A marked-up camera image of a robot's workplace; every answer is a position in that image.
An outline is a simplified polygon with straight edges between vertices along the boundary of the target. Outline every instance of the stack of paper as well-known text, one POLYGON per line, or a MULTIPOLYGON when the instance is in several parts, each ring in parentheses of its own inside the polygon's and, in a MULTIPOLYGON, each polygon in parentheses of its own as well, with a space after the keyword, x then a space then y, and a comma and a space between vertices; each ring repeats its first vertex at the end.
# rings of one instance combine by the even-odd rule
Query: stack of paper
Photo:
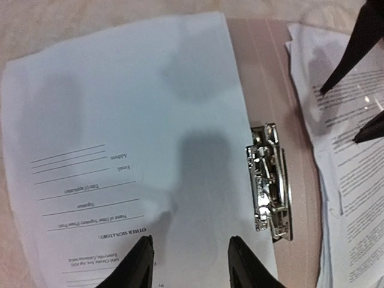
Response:
POLYGON ((326 97, 319 89, 343 55, 344 34, 290 25, 291 74, 319 168, 323 244, 318 288, 383 287, 384 141, 356 145, 382 110, 384 51, 373 49, 326 97))
POLYGON ((149 20, 7 64, 4 160, 39 288, 95 287, 142 235, 153 287, 229 287, 239 235, 276 275, 254 228, 252 144, 223 14, 149 20))

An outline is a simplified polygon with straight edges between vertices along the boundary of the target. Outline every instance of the silver binder clip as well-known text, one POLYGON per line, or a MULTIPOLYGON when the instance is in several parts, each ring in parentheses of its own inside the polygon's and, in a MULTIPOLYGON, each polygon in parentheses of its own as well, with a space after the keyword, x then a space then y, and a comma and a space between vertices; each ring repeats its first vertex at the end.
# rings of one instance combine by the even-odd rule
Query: silver binder clip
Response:
POLYGON ((291 192, 284 150, 275 124, 251 129, 253 146, 246 148, 256 230, 270 228, 273 241, 291 241, 291 192))

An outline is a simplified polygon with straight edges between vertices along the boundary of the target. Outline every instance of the marble surface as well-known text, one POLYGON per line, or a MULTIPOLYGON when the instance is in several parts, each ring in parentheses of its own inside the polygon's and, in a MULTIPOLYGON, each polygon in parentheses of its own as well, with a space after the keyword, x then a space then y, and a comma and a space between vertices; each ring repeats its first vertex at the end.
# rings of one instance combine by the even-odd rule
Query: marble surface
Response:
MULTIPOLYGON (((364 2, 345 0, 1 0, 0 69, 64 39, 165 14, 220 10, 229 19, 292 20, 349 32, 364 2)), ((34 288, 0 164, 0 288, 34 288)))

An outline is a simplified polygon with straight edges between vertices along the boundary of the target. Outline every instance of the black pointed object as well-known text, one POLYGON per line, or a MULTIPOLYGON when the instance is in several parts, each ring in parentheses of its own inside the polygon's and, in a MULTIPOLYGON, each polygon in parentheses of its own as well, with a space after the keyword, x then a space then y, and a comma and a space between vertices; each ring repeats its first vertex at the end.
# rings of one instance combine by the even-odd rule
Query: black pointed object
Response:
POLYGON ((369 140, 384 137, 384 111, 381 111, 372 120, 366 123, 353 138, 355 143, 362 143, 369 140))
POLYGON ((320 92, 331 90, 384 36, 384 1, 368 0, 360 10, 347 49, 320 92))
POLYGON ((152 236, 141 237, 116 269, 96 288, 151 288, 154 254, 152 236))
POLYGON ((229 240, 228 263, 231 288, 284 288, 239 236, 229 240))

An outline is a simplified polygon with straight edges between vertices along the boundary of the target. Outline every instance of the blank line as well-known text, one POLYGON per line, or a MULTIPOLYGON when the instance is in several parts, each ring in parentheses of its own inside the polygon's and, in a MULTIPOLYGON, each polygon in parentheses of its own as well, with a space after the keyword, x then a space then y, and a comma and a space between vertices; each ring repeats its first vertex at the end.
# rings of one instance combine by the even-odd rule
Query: blank line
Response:
POLYGON ((59 167, 50 168, 50 169, 47 169, 47 170, 38 171, 38 172, 35 172, 35 173, 32 173, 32 174, 39 174, 39 173, 43 173, 43 172, 47 172, 47 171, 51 171, 51 170, 56 170, 56 169, 60 169, 60 168, 68 167, 68 166, 73 166, 73 165, 83 164, 83 163, 92 162, 92 161, 96 161, 96 160, 101 160, 101 159, 105 159, 105 158, 108 158, 108 157, 104 156, 104 157, 99 157, 99 158, 95 158, 95 159, 91 159, 91 160, 86 160, 86 161, 81 161, 81 162, 77 162, 77 163, 72 163, 72 164, 68 164, 68 165, 64 165, 64 166, 59 166, 59 167))
POLYGON ((81 157, 85 157, 85 156, 90 156, 90 155, 95 155, 95 154, 99 154, 99 153, 104 153, 104 152, 107 152, 107 151, 103 150, 103 151, 89 153, 89 154, 85 154, 85 155, 81 155, 81 156, 67 158, 67 159, 64 159, 64 160, 59 160, 59 161, 55 161, 55 162, 51 162, 51 163, 47 163, 47 164, 42 164, 42 165, 39 165, 39 166, 34 166, 34 167, 31 167, 31 169, 35 169, 35 168, 39 168, 39 167, 43 167, 43 166, 47 166, 47 165, 51 165, 51 164, 55 164, 55 163, 60 163, 60 162, 68 161, 68 160, 72 160, 72 159, 77 159, 77 158, 81 158, 81 157))
POLYGON ((83 285, 74 285, 74 286, 67 286, 67 287, 86 287, 86 286, 94 286, 94 285, 99 285, 100 283, 92 283, 92 284, 83 284, 83 285))
POLYGON ((35 183, 34 185, 44 184, 44 183, 48 183, 48 182, 53 182, 53 181, 57 181, 57 180, 63 180, 63 179, 77 177, 77 176, 82 176, 82 175, 87 175, 87 174, 96 173, 96 172, 105 171, 105 170, 109 170, 109 168, 100 169, 100 170, 96 170, 96 171, 90 171, 90 172, 81 173, 81 174, 77 174, 77 175, 71 175, 71 176, 67 176, 67 177, 63 177, 63 178, 58 178, 58 179, 53 179, 53 180, 48 180, 48 181, 44 181, 44 182, 39 182, 39 183, 35 183))
POLYGON ((87 193, 87 192, 93 192, 93 191, 103 190, 103 189, 117 187, 117 186, 121 186, 121 185, 131 184, 131 183, 135 183, 135 182, 136 181, 130 181, 130 182, 126 182, 126 183, 119 183, 119 184, 115 184, 115 185, 111 185, 111 186, 105 186, 105 187, 96 188, 96 189, 87 190, 87 191, 82 191, 82 192, 77 192, 77 193, 71 193, 71 194, 64 194, 64 195, 47 197, 47 198, 41 198, 41 199, 38 199, 38 201, 48 200, 48 199, 53 199, 53 198, 59 198, 59 197, 65 197, 65 196, 71 196, 71 195, 77 195, 77 194, 82 194, 82 193, 87 193))
POLYGON ((93 280, 102 280, 105 279, 106 277, 101 277, 101 278, 92 278, 92 279, 82 279, 82 280, 68 280, 66 281, 67 283, 76 283, 76 282, 84 282, 84 281, 93 281, 93 280))
POLYGON ((83 272, 92 272, 92 271, 100 271, 100 270, 107 270, 107 269, 115 269, 115 267, 110 268, 99 268, 99 269, 93 269, 93 270, 81 270, 81 271, 71 271, 71 272, 61 272, 61 274, 71 274, 71 273, 83 273, 83 272))
POLYGON ((127 219, 121 219, 121 220, 116 220, 116 221, 112 221, 112 222, 103 222, 103 223, 98 223, 98 224, 91 224, 91 225, 84 225, 84 226, 75 226, 75 227, 69 227, 69 228, 64 228, 64 229, 51 229, 51 230, 47 230, 47 232, 60 231, 60 230, 68 230, 68 229, 75 229, 75 228, 84 228, 84 227, 97 226, 97 225, 103 225, 103 224, 110 224, 110 223, 115 223, 115 222, 120 222, 120 221, 127 221, 127 220, 142 218, 144 216, 145 215, 140 215, 140 216, 130 217, 130 218, 127 218, 127 219))
POLYGON ((77 209, 77 210, 57 212, 57 213, 52 213, 52 214, 44 214, 42 216, 53 216, 53 215, 59 215, 59 214, 65 214, 65 213, 72 213, 72 212, 78 212, 78 211, 84 211, 84 210, 108 207, 108 206, 113 206, 113 205, 117 205, 117 204, 123 204, 123 203, 127 203, 127 202, 137 201, 137 200, 140 200, 140 198, 126 200, 126 201, 121 201, 121 202, 116 202, 116 203, 111 203, 111 204, 106 204, 106 205, 100 205, 100 206, 95 206, 95 207, 90 207, 90 208, 85 208, 85 209, 77 209))
POLYGON ((39 160, 34 160, 34 161, 31 161, 30 163, 32 164, 32 163, 36 163, 36 162, 40 162, 40 161, 44 161, 44 160, 48 160, 48 159, 76 153, 76 152, 81 152, 81 151, 85 151, 85 150, 89 150, 89 149, 99 148, 99 147, 103 147, 103 146, 105 146, 105 144, 97 145, 97 146, 93 146, 93 147, 88 147, 88 148, 84 148, 84 149, 80 149, 80 150, 75 150, 75 151, 71 151, 71 152, 67 152, 67 153, 63 153, 63 154, 59 154, 59 155, 55 155, 55 156, 51 156, 51 157, 47 157, 47 158, 43 158, 43 159, 39 159, 39 160))

